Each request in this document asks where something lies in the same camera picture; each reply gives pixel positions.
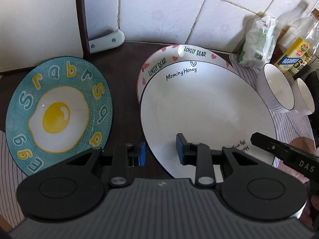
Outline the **white Morning Honey plate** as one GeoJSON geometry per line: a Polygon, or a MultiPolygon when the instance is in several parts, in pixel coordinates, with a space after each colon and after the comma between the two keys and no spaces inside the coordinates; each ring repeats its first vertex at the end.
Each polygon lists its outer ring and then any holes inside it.
{"type": "Polygon", "coordinates": [[[274,156],[250,142],[259,132],[275,138],[271,114],[259,94],[241,77],[206,62],[177,62],[159,70],[140,100],[147,144],[174,178],[195,177],[195,168],[179,162],[176,135],[211,149],[235,148],[267,163],[274,156]]]}

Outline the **white ribbed bowl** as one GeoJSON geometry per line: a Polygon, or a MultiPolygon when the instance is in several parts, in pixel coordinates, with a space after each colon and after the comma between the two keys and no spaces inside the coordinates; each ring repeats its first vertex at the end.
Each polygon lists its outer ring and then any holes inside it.
{"type": "Polygon", "coordinates": [[[294,95],[294,110],[303,115],[315,112],[315,104],[309,88],[301,78],[297,78],[291,86],[294,95]]]}
{"type": "Polygon", "coordinates": [[[295,106],[292,88],[283,73],[273,64],[265,64],[258,74],[256,91],[271,112],[286,113],[295,106]]]}

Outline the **teal fried egg plate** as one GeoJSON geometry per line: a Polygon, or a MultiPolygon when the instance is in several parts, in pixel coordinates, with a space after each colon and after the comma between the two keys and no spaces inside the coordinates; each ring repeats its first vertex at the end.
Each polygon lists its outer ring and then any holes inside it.
{"type": "Polygon", "coordinates": [[[113,115],[100,70],[77,57],[46,61],[17,86],[7,109],[9,152],[33,175],[92,147],[104,147],[113,115]]]}

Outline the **pink heart Lovely Bear plate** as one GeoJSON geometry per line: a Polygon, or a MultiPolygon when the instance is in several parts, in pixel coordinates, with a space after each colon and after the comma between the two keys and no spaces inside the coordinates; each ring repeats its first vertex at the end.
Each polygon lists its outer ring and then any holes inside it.
{"type": "Polygon", "coordinates": [[[137,80],[138,101],[140,101],[145,86],[153,75],[168,65],[183,61],[191,61],[193,67],[195,67],[196,61],[213,63],[238,74],[238,71],[230,63],[215,52],[185,44],[166,46],[154,52],[142,65],[137,80]]]}

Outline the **yellow label oil bottle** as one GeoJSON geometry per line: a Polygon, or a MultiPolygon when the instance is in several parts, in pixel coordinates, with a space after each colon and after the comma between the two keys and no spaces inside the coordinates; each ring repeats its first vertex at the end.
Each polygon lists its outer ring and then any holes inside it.
{"type": "Polygon", "coordinates": [[[308,17],[296,20],[277,41],[270,63],[286,73],[314,44],[317,26],[317,9],[308,17]]]}

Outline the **white green seasoning bag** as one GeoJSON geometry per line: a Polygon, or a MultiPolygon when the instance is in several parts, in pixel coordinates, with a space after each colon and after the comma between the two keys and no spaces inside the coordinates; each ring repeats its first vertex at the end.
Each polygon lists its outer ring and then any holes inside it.
{"type": "Polygon", "coordinates": [[[270,62],[275,48],[278,19],[264,16],[254,20],[247,32],[242,50],[238,55],[237,62],[244,68],[262,68],[270,62]]]}

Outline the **clear glass bottle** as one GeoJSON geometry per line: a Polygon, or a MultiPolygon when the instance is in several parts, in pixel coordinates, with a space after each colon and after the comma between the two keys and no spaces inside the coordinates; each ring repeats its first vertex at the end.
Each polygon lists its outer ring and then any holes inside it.
{"type": "Polygon", "coordinates": [[[276,41],[273,53],[274,61],[278,57],[280,57],[281,54],[284,53],[295,41],[297,31],[294,30],[294,27],[292,28],[292,31],[290,31],[290,28],[295,21],[299,20],[302,17],[308,5],[308,2],[306,2],[305,0],[301,0],[294,9],[279,16],[274,28],[274,38],[276,41]]]}

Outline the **white cutting board brown rim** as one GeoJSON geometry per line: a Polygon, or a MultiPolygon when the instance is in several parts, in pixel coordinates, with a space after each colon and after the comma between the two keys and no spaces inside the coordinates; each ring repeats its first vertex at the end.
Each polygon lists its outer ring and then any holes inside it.
{"type": "Polygon", "coordinates": [[[84,0],[1,0],[1,72],[88,52],[84,0]]]}

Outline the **white handled knife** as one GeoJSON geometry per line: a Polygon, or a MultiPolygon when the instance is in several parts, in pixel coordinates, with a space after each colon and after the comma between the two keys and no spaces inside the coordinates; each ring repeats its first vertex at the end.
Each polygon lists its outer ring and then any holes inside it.
{"type": "Polygon", "coordinates": [[[125,41],[119,29],[119,0],[84,0],[89,52],[116,48],[125,41]]]}

